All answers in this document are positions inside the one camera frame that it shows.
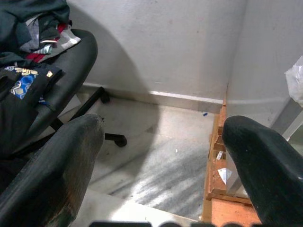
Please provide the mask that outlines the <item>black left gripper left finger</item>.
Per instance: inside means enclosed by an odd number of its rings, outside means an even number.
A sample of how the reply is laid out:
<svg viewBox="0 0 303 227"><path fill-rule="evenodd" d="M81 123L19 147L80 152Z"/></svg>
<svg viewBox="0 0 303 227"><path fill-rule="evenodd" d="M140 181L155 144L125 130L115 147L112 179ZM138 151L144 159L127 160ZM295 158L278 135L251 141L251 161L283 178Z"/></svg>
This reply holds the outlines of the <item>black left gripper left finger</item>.
<svg viewBox="0 0 303 227"><path fill-rule="evenodd" d="M78 215L104 140L103 120L97 114L63 125L1 194L1 226L69 226Z"/></svg>

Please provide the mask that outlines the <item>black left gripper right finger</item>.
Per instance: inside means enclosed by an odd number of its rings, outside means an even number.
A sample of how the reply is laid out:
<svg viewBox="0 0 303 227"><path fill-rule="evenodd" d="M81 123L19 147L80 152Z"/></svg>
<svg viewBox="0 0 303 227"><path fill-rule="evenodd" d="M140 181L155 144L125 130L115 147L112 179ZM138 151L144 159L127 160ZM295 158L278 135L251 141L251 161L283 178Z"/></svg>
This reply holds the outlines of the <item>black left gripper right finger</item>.
<svg viewBox="0 0 303 227"><path fill-rule="evenodd" d="M278 132L245 117L225 120L223 143L262 224L303 225L303 157Z"/></svg>

